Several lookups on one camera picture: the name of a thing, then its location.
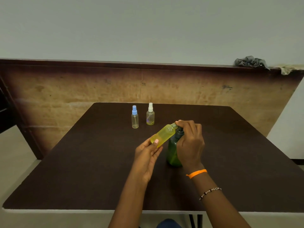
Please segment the table leg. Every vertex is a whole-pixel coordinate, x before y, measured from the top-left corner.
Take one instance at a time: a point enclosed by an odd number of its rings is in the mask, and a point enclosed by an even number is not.
[[[203,215],[197,215],[197,228],[203,228]]]
[[[192,215],[192,214],[189,214],[189,218],[190,218],[190,222],[191,222],[191,228],[195,228],[193,215]]]

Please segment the white cap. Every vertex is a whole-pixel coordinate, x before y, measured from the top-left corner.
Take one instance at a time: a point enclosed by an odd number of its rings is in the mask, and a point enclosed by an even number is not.
[[[148,108],[149,112],[153,111],[153,103],[149,102],[149,108]]]

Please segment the table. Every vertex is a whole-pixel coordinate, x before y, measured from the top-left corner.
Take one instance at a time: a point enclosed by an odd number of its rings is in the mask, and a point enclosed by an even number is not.
[[[154,104],[155,124],[145,123],[148,104],[94,103],[59,141],[3,208],[14,211],[113,211],[135,148],[176,120],[201,123],[202,162],[240,212],[304,212],[304,172],[231,107]],[[201,214],[190,179],[166,163],[168,142],[148,184],[143,211]]]

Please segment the orange wristband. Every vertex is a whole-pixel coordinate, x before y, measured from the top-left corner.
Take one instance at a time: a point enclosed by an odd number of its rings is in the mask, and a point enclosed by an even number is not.
[[[194,176],[196,176],[196,175],[198,175],[198,174],[201,174],[201,173],[203,173],[203,172],[207,172],[207,170],[206,170],[206,169],[203,169],[203,170],[200,170],[200,171],[195,171],[195,172],[193,172],[193,173],[191,173],[191,174],[189,174],[189,175],[186,174],[186,176],[188,176],[188,177],[191,179],[191,178],[193,178]]]

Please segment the person's left hand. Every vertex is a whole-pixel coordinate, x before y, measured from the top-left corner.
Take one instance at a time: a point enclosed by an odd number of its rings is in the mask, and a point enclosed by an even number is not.
[[[157,148],[158,139],[151,144],[150,138],[141,143],[135,149],[135,159],[131,172],[142,178],[143,183],[147,184],[152,176],[155,162],[163,147]]]

